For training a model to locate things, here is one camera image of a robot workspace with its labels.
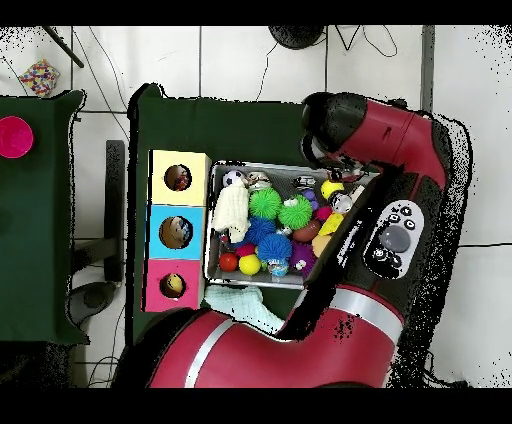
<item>blue block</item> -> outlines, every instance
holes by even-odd
[[[195,259],[202,256],[203,222],[205,208],[186,206],[151,205],[149,217],[149,259]],[[162,222],[171,216],[181,216],[192,224],[192,239],[183,249],[169,249],[158,235]]]

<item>pink block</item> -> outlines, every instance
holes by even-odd
[[[165,297],[160,280],[168,274],[179,274],[185,281],[185,291],[176,299]],[[149,259],[146,283],[145,312],[163,312],[172,308],[198,309],[203,298],[201,263],[197,260]]]

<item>green table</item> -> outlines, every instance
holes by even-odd
[[[0,118],[32,128],[34,146],[0,157],[0,341],[86,343],[66,317],[71,274],[69,123],[81,91],[43,100],[1,97]]]
[[[128,184],[127,275],[133,276],[133,281],[128,278],[127,282],[133,284],[133,292],[127,293],[127,302],[133,305],[129,311],[127,304],[128,345],[155,316],[140,310],[148,151],[181,150],[206,153],[212,161],[309,166],[299,151],[302,109],[302,105],[292,103],[166,98],[155,84],[145,84],[132,97],[129,170],[135,171],[136,178],[130,175]],[[131,192],[133,184],[135,193]],[[262,292],[265,305],[283,319],[300,293],[276,288],[262,288]]]

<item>white tile floor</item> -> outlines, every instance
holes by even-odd
[[[361,31],[356,35],[351,50],[344,51],[337,32],[331,26],[327,88],[329,91],[351,91],[380,99],[403,97],[411,108],[418,109],[421,26],[390,25],[388,28],[398,47],[398,54],[393,58],[381,56],[366,42]],[[348,43],[355,26],[341,25],[340,29]],[[199,27],[93,27],[112,62],[118,79],[116,83],[107,56],[91,30],[88,27],[75,27],[74,30],[111,109],[119,112],[126,110],[130,96],[146,82],[162,84],[166,94],[172,97],[202,95],[228,100],[255,100],[260,91],[267,54],[275,44],[266,27],[202,27],[200,54]],[[475,149],[475,195],[469,199],[461,242],[492,243],[504,241],[507,237],[510,239],[512,226],[508,225],[507,211],[510,208],[506,203],[510,196],[493,196],[491,199],[489,190],[510,190],[506,183],[497,181],[495,173],[496,169],[507,166],[508,155],[495,152],[506,149],[509,144],[506,137],[508,128],[503,123],[506,123],[511,110],[509,99],[512,98],[504,90],[510,88],[499,85],[495,72],[490,70],[493,56],[491,52],[487,54],[489,47],[484,47],[485,54],[482,53],[484,45],[475,41],[470,29],[437,27],[436,30],[434,108],[436,112],[466,122]],[[71,28],[57,27],[57,31],[71,46]],[[366,35],[384,53],[393,53],[393,44],[382,27],[367,26]],[[0,57],[5,56],[17,74],[37,60],[46,58],[61,73],[54,94],[70,88],[84,89],[87,92],[84,110],[100,112],[80,114],[82,122],[77,122],[74,127],[74,148],[75,236],[101,237],[105,141],[115,138],[127,143],[127,140],[108,113],[76,37],[73,50],[85,63],[84,69],[72,66],[70,59],[42,30],[19,30],[18,38],[14,43],[0,39]],[[300,102],[306,95],[324,90],[325,47],[325,43],[321,43],[306,50],[291,51],[277,46],[268,55],[268,70],[260,100]],[[496,102],[495,92],[499,92],[503,99],[503,107],[498,111],[489,106]],[[0,94],[23,95],[22,88],[3,60],[0,61]],[[484,106],[476,108],[475,99]],[[128,132],[126,116],[116,114],[116,117]],[[482,121],[487,122],[487,126],[479,126]],[[498,202],[499,207],[484,207],[491,201]],[[512,339],[503,337],[512,318],[510,313],[507,314],[510,309],[507,308],[507,297],[500,295],[508,293],[509,278],[505,264],[510,255],[506,249],[460,250],[446,307],[432,344],[436,354],[436,374],[439,373],[441,378],[465,376],[474,384],[493,385],[496,383],[492,375],[499,376],[504,369],[500,361],[508,360],[509,367],[512,366],[508,353],[512,351]],[[102,269],[89,267],[75,276],[74,284],[97,280],[103,280]],[[93,362],[112,354],[115,324],[124,300],[123,286],[114,303],[86,324],[91,343],[76,354],[78,384],[87,384]],[[501,329],[501,335],[489,331],[489,327],[496,326]],[[123,333],[122,317],[115,335],[114,356],[119,356],[124,344]],[[107,361],[99,365],[92,381],[107,380],[109,369]],[[99,383],[93,387],[104,386],[105,383]]]

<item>pink round lid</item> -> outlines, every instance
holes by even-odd
[[[34,143],[32,129],[18,116],[0,119],[0,156],[16,159],[26,154]]]

